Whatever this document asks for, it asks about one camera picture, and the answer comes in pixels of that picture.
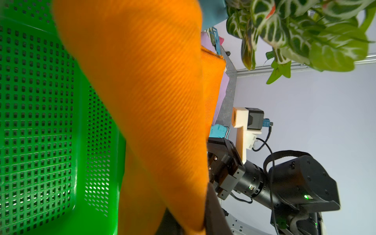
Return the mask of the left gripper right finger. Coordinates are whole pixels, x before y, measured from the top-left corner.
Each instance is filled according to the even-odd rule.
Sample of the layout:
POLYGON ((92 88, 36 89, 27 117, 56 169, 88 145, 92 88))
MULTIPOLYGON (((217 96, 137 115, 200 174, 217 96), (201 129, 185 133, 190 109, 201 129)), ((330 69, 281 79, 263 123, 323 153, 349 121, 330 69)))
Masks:
POLYGON ((207 184, 205 230, 207 235, 233 234, 226 221, 224 210, 221 208, 217 194, 211 183, 207 184))

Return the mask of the orange pants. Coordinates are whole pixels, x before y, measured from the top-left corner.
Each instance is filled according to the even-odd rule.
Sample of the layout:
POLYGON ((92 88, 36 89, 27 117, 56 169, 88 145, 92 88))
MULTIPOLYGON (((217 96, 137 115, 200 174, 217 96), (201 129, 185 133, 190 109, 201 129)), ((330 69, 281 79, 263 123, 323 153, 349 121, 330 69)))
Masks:
POLYGON ((60 39, 126 139, 120 235, 154 235, 169 212, 205 235, 208 89, 225 62, 202 48, 198 1, 54 1, 60 39))

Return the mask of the teal striped pants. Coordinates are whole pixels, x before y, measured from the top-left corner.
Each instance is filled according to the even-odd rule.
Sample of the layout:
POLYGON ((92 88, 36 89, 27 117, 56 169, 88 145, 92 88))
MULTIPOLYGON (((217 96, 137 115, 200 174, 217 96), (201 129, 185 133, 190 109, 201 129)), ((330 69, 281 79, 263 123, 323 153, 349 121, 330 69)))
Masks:
POLYGON ((229 133, 230 133, 230 127, 223 126, 221 124, 215 124, 211 126, 209 137, 228 139, 229 133))

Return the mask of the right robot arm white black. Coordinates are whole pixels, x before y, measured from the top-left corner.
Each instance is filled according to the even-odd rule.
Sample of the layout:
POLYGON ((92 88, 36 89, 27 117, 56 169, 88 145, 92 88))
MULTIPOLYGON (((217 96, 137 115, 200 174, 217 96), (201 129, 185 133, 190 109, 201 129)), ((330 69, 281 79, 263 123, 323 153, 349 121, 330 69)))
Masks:
POLYGON ((310 154, 284 150, 271 153, 263 167, 243 162, 224 138, 207 143, 209 177, 225 200, 243 194, 272 211, 271 225, 280 235, 322 235, 322 212, 340 209, 337 183, 310 154))

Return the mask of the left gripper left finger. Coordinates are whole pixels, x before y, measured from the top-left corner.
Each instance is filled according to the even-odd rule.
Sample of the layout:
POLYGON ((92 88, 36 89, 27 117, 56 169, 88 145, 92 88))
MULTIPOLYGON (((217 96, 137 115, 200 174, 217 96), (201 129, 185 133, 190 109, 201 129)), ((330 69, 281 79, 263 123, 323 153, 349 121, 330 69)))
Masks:
POLYGON ((184 235, 184 229, 176 221, 174 216, 166 209, 161 224, 155 235, 184 235))

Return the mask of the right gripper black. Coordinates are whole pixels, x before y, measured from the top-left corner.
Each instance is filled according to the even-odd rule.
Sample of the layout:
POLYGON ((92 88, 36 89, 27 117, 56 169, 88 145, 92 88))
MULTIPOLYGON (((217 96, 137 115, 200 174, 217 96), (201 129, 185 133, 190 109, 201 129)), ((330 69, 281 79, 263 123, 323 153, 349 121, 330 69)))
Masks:
POLYGON ((234 144, 225 138, 209 138, 207 154, 210 182, 225 200, 243 177, 245 166, 234 144))

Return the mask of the purple pants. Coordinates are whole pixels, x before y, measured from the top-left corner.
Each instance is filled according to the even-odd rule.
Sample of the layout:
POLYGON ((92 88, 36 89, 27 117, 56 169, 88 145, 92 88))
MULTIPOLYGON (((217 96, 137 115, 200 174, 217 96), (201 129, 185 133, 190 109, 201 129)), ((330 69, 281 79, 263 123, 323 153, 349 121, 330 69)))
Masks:
POLYGON ((229 82, 225 75, 226 61, 215 52, 206 32, 201 33, 202 77, 204 85, 205 121, 215 124, 229 82))

